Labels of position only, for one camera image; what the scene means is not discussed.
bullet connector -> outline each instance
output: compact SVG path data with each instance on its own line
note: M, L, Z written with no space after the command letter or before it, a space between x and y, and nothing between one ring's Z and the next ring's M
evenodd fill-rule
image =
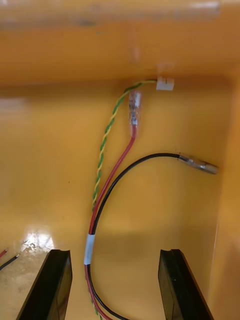
M192 156L180 155L179 160L181 160L188 166L207 172L208 174L211 174L211 175L216 175L219 170L219 168L216 165L206 161L202 161Z

wire connector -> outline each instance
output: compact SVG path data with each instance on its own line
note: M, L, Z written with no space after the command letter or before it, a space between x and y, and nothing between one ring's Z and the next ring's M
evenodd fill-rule
M129 125L130 135L137 136L141 120L141 111L143 108L143 94L140 91L132 91L129 93Z
M219 170L219 168L216 165L192 156L180 155L178 159L183 161L186 165L204 171L208 174L216 175Z

black plastic part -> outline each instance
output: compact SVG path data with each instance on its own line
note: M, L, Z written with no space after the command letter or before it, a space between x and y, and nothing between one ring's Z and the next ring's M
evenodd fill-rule
M166 320L214 319L180 250L161 250L158 281Z
M72 280L70 251L51 250L17 320L64 320Z

glossy orange surface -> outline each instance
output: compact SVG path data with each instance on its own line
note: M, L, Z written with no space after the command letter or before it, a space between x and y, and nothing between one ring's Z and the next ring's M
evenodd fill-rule
M0 319L16 318L52 248L71 250L66 320L96 319L83 268L99 147L116 98L129 82L1 89L0 251L20 257L0 272ZM173 92L143 88L139 138L121 170L154 152L182 152L220 167L210 175L174 159L132 170L106 204L96 234L96 290L130 319L161 319L160 249L180 248L206 299L214 254L232 86L179 78ZM128 103L119 110L100 186L128 143Z

orange surface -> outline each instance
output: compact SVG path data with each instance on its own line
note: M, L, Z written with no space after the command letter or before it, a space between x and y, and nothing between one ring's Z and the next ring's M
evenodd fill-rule
M224 163L209 303L218 320L239 319L240 301L240 81L237 79Z
M0 1L1 262L21 252L0 272L1 320L16 318L52 248L71 250L66 320L96 319L83 256L102 134L125 87L158 75L176 86L144 88L140 136L121 168L170 151L220 171L170 159L135 168L104 209L92 277L116 312L163 320L160 249L180 248L214 319L239 320L239 17L228 0ZM125 103L100 186L129 141L127 118Z
M0 318L16 318L51 248L71 250L73 283L66 320L96 319L83 257L99 146L116 97L129 82L90 82L1 90L0 248L21 252L0 272ZM160 249L180 248L209 294L232 88L218 78L181 78L173 92L143 88L140 136L121 169L160 151L195 155L218 175L174 159L136 167L115 188L96 234L92 277L115 311L164 319ZM129 141L124 103L105 148L100 186Z
M240 63L237 2L2 2L1 86L225 75Z

